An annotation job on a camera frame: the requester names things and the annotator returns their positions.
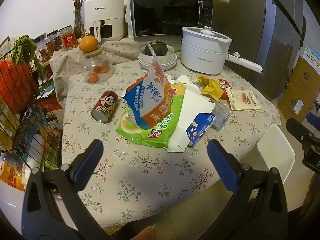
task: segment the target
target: refrigerator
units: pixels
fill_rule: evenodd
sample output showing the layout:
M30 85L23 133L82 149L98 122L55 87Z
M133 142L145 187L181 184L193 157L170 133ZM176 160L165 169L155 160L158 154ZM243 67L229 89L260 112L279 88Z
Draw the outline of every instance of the refrigerator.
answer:
M241 75L267 99L280 95L293 68L303 36L302 0L214 1L212 28L233 41L229 52L263 67L258 74L235 63L226 66Z

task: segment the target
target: stacked bowls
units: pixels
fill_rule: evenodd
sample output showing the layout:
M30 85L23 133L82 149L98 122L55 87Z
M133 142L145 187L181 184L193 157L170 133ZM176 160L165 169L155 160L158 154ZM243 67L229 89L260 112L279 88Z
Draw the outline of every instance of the stacked bowls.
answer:
M173 47L168 45L167 47L168 47L167 55L158 56L158 62L163 70L168 70L177 63L177 55L175 54ZM144 69L148 69L151 64L152 56L145 55L144 48L145 47L143 47L140 50L138 59L139 59L140 66Z

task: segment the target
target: floor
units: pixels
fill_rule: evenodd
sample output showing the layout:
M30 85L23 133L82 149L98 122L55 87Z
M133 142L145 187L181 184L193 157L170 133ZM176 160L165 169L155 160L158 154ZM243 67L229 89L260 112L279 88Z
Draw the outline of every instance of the floor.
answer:
M63 120L62 110L55 112L55 114L59 120ZM302 164L304 153L301 144L286 130L286 120L281 112L280 117L280 128L296 155L293 168L284 183L288 210L290 211L302 204L314 172ZM320 132L307 123L306 120L302 124L312 131L316 137L320 137ZM247 162L255 168L251 160L253 157L256 158L258 154L257 150L254 149L242 162ZM157 240L197 240L221 213L231 195L231 192L227 191L222 182L219 181L195 197L169 208L161 214L134 221L132 225L137 231L140 231L149 225L155 224Z

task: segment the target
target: white wall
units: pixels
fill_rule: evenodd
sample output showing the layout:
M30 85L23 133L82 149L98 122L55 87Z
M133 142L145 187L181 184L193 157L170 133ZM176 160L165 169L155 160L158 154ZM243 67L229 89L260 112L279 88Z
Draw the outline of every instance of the white wall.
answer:
M303 15L306 18L306 36L303 47L298 50L297 58L294 63L296 65L299 56L302 57L306 44L312 47L315 51L320 53L320 25L316 20L313 12L305 0L303 0Z
M0 7L0 42L8 35L36 38L73 25L73 10L72 0L4 0Z

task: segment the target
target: microwave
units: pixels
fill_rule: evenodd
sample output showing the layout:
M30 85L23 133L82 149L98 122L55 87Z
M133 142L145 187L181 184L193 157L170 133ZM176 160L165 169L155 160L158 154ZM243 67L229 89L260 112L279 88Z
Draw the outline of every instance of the microwave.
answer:
M212 0L130 0L133 36L182 34L211 26Z

